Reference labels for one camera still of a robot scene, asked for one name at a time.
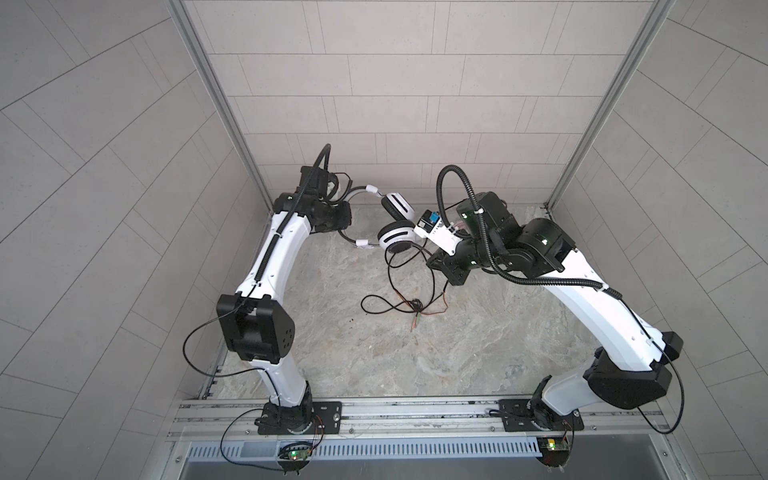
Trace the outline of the white black headphones with cable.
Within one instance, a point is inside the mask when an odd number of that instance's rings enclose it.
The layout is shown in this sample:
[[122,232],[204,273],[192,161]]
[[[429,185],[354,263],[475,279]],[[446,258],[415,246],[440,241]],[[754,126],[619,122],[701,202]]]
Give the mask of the white black headphones with cable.
[[427,260],[429,253],[426,248],[427,241],[424,241],[422,244],[418,243],[418,236],[415,232],[415,210],[401,194],[383,194],[373,185],[350,187],[339,201],[349,203],[354,196],[362,193],[378,198],[382,207],[393,218],[393,221],[379,230],[376,242],[371,242],[368,239],[352,239],[346,234],[344,228],[339,229],[338,233],[345,241],[353,244],[356,248],[372,249],[378,246],[383,250],[387,265],[387,279],[390,287],[397,294],[399,302],[393,303],[381,295],[369,294],[361,299],[360,307],[369,315],[383,315],[391,311],[408,314],[412,317],[410,331],[413,331],[418,326],[421,318],[439,315],[447,310],[447,302],[444,302],[445,308],[443,310],[428,312],[428,308],[436,301],[440,299],[445,300],[447,285],[444,285],[440,293],[437,293],[435,273],[431,272],[431,294],[426,303],[418,298],[408,299],[402,294],[394,284],[391,275],[392,271],[406,266],[417,257]]

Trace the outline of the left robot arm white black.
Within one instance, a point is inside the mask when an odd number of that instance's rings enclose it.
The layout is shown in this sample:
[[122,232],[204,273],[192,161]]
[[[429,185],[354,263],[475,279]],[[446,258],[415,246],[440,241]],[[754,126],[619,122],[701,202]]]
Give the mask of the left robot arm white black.
[[256,424],[261,435],[301,435],[315,422],[311,387],[299,372],[291,348],[296,324],[283,306],[287,280],[303,243],[312,234],[336,232],[351,224],[351,209],[329,187],[337,179],[329,170],[332,146],[326,144],[314,163],[301,168],[300,184],[274,202],[267,238],[246,279],[233,294],[223,294],[216,322],[225,346],[248,367],[227,378],[256,372],[268,400]]

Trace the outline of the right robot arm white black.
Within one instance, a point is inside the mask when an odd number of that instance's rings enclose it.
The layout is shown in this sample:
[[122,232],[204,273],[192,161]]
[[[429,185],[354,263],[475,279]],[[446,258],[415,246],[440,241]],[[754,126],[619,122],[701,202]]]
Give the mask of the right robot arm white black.
[[519,224],[495,193],[476,193],[457,165],[439,171],[436,201],[436,211],[425,212],[416,226],[418,236],[438,248],[427,261],[430,269],[452,286],[483,270],[516,285],[543,287],[599,341],[585,366],[542,379],[518,417],[541,430],[556,430],[580,408],[599,402],[640,410],[681,379],[674,362],[682,338],[637,315],[554,221],[534,218]]

